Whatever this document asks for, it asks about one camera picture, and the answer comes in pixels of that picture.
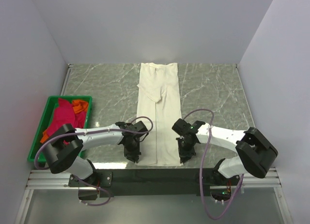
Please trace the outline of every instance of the cable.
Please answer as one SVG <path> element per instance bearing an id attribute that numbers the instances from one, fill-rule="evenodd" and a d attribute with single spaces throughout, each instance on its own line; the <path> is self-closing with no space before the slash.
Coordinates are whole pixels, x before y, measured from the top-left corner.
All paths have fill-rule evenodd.
<path id="1" fill-rule="evenodd" d="M 211 117 L 211 120 L 209 122 L 209 137 L 208 137 L 208 141 L 205 145 L 205 149 L 204 149 L 204 152 L 203 152 L 203 155 L 202 155 L 202 159 L 201 159 L 201 164 L 200 164 L 200 168 L 199 168 L 199 188 L 200 188 L 200 196 L 201 196 L 201 202 L 203 204 L 203 208 L 204 208 L 204 211 L 206 212 L 206 214 L 208 215 L 208 217 L 212 220 L 219 220 L 220 218 L 222 218 L 224 216 L 224 214 L 226 213 L 226 211 L 228 210 L 229 206 L 231 205 L 232 201 L 233 201 L 233 198 L 236 196 L 237 192 L 240 190 L 241 186 L 242 186 L 242 181 L 243 181 L 243 176 L 244 174 L 242 174 L 240 176 L 240 179 L 239 179 L 239 182 L 237 184 L 237 187 L 236 189 L 233 191 L 233 194 L 232 196 L 230 197 L 229 201 L 228 201 L 228 204 L 227 206 L 225 207 L 224 211 L 217 217 L 214 217 L 210 214 L 207 206 L 206 206 L 206 203 L 205 203 L 205 200 L 204 200 L 204 194 L 203 194 L 203 186 L 202 186 L 202 170 L 203 170 L 203 163 L 204 163 L 204 159 L 205 159 L 205 156 L 206 156 L 206 153 L 207 153 L 207 150 L 209 148 L 209 144 L 210 144 L 210 141 L 211 141 L 211 136 L 212 136 L 212 131 L 211 131 L 211 125 L 212 125 L 212 122 L 213 122 L 213 119 L 214 119 L 214 112 L 211 111 L 210 109 L 196 109 L 196 110 L 193 110 L 191 111 L 189 114 L 187 114 L 185 117 L 184 117 L 184 120 L 185 118 L 187 118 L 189 115 L 191 115 L 192 113 L 194 112 L 197 112 L 197 111 L 208 111 L 212 114 L 212 117 Z"/>
<path id="2" fill-rule="evenodd" d="M 65 134 L 61 134 L 61 135 L 58 135 L 58 136 L 55 136 L 54 138 L 51 138 L 49 139 L 48 141 L 46 141 L 41 147 L 40 149 L 38 150 L 38 152 L 36 153 L 35 157 L 34 157 L 34 166 L 36 167 L 36 169 L 38 170 L 46 170 L 46 169 L 49 169 L 49 167 L 40 167 L 39 166 L 39 162 L 38 162 L 38 159 L 39 159 L 39 156 L 40 154 L 42 153 L 42 151 L 44 150 L 44 148 L 50 144 L 51 142 L 53 141 L 56 141 L 60 138 L 63 138 L 63 137 L 68 137 L 68 136 L 77 136 L 77 135 L 84 135 L 84 134 L 91 134 L 91 133 L 104 133 L 104 132 L 111 132 L 111 131 L 118 131 L 118 132 L 127 132 L 127 133 L 135 133 L 135 134 L 148 134 L 149 132 L 152 131 L 153 127 L 154 127 L 154 124 L 152 122 L 152 120 L 147 117 L 147 116 L 139 116 L 137 118 L 135 118 L 133 121 L 137 120 L 137 119 L 141 119 L 141 118 L 145 118 L 145 119 L 148 119 L 150 122 L 151 122 L 151 128 L 148 130 L 148 131 L 145 131 L 145 132 L 137 132 L 137 131 L 131 131 L 131 130 L 127 130 L 127 129 L 119 129 L 119 128 L 111 128 L 111 129 L 101 129 L 101 130 L 93 130 L 93 131 L 87 131 L 87 132 L 79 132 L 79 133 L 65 133 Z M 107 204 L 110 199 L 111 199 L 111 194 L 103 189 L 103 188 L 100 188 L 98 186 L 94 186 L 92 184 L 89 184 L 85 181 L 83 181 L 82 179 L 80 179 L 79 177 L 77 177 L 76 175 L 73 175 L 76 179 L 78 179 L 79 182 L 85 184 L 86 186 L 89 186 L 89 187 L 93 187 L 95 189 L 98 189 L 98 190 L 101 190 L 103 192 L 105 192 L 107 195 L 108 195 L 108 199 L 103 202 L 103 203 L 100 203 L 100 204 L 89 204 L 85 201 L 81 201 L 82 203 L 88 205 L 88 206 L 102 206 L 102 205 L 105 205 Z"/>

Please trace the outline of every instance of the pink cloth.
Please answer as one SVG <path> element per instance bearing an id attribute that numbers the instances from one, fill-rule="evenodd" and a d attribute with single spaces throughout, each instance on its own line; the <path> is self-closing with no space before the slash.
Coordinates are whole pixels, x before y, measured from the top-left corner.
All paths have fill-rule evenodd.
<path id="1" fill-rule="evenodd" d="M 46 130 L 48 136 L 51 136 L 64 124 L 71 124 L 74 128 L 84 127 L 86 112 L 83 111 L 75 114 L 72 104 L 65 99 L 59 98 L 58 103 L 59 107 L 54 111 L 52 123 Z"/>

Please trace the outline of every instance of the orange cloth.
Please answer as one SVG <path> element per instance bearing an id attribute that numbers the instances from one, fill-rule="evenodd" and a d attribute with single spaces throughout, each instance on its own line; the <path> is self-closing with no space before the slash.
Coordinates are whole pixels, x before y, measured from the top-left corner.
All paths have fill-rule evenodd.
<path id="1" fill-rule="evenodd" d="M 88 102 L 81 99 L 72 100 L 72 108 L 75 114 L 78 114 L 82 111 L 87 112 L 88 110 Z M 40 140 L 40 143 L 44 143 L 49 138 L 47 134 L 47 129 L 43 132 L 43 137 Z"/>
<path id="2" fill-rule="evenodd" d="M 75 114 L 80 113 L 82 111 L 87 112 L 88 102 L 81 99 L 72 100 L 73 111 Z"/>

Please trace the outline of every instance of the white garment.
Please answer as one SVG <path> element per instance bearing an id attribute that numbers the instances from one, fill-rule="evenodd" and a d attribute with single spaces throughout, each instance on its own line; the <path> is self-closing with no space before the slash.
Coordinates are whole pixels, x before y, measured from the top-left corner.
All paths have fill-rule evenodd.
<path id="1" fill-rule="evenodd" d="M 137 116 L 148 116 L 154 129 L 140 143 L 138 165 L 179 166 L 178 135 L 171 129 L 181 118 L 178 65 L 141 63 Z M 149 121 L 143 120 L 149 128 Z"/>

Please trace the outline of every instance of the black mounting plate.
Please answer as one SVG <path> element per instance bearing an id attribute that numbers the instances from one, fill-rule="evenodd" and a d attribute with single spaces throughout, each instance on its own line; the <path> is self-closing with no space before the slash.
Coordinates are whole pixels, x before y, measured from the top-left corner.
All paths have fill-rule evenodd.
<path id="1" fill-rule="evenodd" d="M 128 195 L 173 195 L 195 194 L 199 192 L 198 168 L 173 168 L 173 169 L 96 169 L 102 181 L 101 187 L 112 196 Z M 205 196 L 210 196 L 210 186 L 226 186 L 227 180 L 215 183 L 213 168 L 203 169 L 203 189 Z M 231 185 L 237 185 L 238 176 L 230 178 Z M 70 180 L 69 187 L 85 187 L 84 184 Z M 100 191 L 100 197 L 106 197 Z"/>

